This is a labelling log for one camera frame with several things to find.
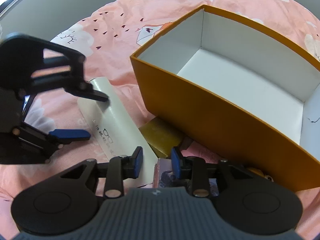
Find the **pink notebook wallet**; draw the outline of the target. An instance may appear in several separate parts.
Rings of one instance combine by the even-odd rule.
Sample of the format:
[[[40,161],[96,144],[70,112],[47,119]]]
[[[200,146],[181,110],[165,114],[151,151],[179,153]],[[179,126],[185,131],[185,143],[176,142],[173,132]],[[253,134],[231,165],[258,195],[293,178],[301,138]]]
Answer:
[[[210,196],[199,198],[210,198],[219,195],[216,179],[209,175],[209,169],[214,167],[214,164],[206,163],[209,183],[210,183]],[[160,159],[156,165],[155,182],[153,187],[166,188],[166,187],[184,187],[188,192],[189,180],[178,180],[173,172],[171,159]]]

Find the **white glasses case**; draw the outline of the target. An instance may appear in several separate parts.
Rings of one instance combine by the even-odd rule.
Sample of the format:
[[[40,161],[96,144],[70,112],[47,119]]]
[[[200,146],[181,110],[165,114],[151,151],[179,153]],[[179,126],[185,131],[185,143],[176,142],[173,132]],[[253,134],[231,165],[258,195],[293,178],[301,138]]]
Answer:
[[[139,187],[153,182],[154,154],[138,127],[126,111],[112,85],[105,77],[94,78],[93,88],[108,95],[108,102],[78,99],[78,106],[95,139],[108,159],[120,155],[131,155],[136,147],[143,148],[143,163],[138,179],[124,181],[127,187]]]

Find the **gold rectangular box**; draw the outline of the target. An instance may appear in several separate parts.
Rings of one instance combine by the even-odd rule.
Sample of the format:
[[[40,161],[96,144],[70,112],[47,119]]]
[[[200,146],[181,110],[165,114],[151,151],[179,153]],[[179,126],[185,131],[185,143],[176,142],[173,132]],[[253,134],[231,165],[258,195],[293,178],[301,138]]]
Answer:
[[[159,117],[153,118],[139,130],[158,158],[170,159],[173,147],[186,150],[193,142],[191,137]]]

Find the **pink patterned bed quilt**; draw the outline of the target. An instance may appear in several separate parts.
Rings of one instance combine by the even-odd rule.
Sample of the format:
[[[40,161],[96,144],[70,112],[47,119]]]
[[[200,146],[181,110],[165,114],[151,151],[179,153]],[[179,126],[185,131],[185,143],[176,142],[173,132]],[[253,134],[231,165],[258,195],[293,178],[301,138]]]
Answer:
[[[154,116],[146,110],[130,63],[130,55],[147,40],[140,41],[147,27],[160,27],[149,39],[175,20],[207,4],[235,12],[262,23],[286,36],[319,59],[319,17],[297,0],[116,0],[99,8],[52,41],[79,50],[86,57],[87,79],[106,77],[129,115],[140,127]],[[55,128],[89,129],[77,98],[63,89],[40,94],[30,108],[28,124],[49,132]],[[12,239],[19,230],[11,216],[13,198],[24,189],[47,179],[87,158],[108,161],[96,139],[76,142],[54,153],[49,164],[1,165],[1,235]],[[319,188],[300,191],[303,217],[297,232],[304,239],[319,234]]]

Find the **orange cardboard storage box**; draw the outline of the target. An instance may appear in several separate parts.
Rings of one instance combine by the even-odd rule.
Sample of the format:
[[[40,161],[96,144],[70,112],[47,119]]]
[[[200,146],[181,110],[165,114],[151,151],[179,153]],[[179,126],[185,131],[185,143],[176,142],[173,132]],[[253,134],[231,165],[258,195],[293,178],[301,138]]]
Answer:
[[[131,63],[147,110],[292,191],[319,186],[319,60],[239,14],[202,5],[145,25]]]

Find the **small yellow keychain toy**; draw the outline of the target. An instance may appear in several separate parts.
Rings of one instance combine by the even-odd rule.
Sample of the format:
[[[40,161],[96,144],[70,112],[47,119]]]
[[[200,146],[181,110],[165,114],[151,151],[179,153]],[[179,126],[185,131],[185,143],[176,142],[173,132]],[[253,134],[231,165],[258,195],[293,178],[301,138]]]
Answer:
[[[271,182],[274,182],[274,179],[269,174],[264,173],[262,170],[259,170],[257,168],[252,168],[252,167],[249,168],[249,170],[251,172],[253,172],[253,173],[255,173],[255,174],[257,174],[257,175],[259,175],[259,176],[271,181]]]

